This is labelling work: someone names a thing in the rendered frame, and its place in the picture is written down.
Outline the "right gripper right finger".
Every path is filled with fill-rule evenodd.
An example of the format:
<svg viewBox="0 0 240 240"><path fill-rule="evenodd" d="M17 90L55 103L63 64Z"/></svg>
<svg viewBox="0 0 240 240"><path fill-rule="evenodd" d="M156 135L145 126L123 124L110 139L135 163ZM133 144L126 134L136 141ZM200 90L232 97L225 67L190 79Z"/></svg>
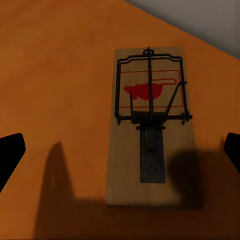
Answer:
<svg viewBox="0 0 240 240"><path fill-rule="evenodd" d="M224 151L240 173L240 135L228 133L224 145Z"/></svg>

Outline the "mousetrap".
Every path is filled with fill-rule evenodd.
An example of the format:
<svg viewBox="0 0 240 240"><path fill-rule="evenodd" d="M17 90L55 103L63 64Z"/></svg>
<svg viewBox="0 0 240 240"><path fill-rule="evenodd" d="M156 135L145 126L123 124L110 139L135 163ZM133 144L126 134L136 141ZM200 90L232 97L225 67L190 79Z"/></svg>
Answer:
<svg viewBox="0 0 240 240"><path fill-rule="evenodd" d="M183 46L114 52L105 205L204 208Z"/></svg>

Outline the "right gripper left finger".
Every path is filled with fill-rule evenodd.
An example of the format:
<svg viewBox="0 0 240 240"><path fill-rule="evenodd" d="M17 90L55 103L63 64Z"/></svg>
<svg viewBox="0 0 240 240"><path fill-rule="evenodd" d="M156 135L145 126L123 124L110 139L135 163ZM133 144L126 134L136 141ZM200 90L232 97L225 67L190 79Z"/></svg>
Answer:
<svg viewBox="0 0 240 240"><path fill-rule="evenodd" d="M0 138L0 193L26 152L21 133Z"/></svg>

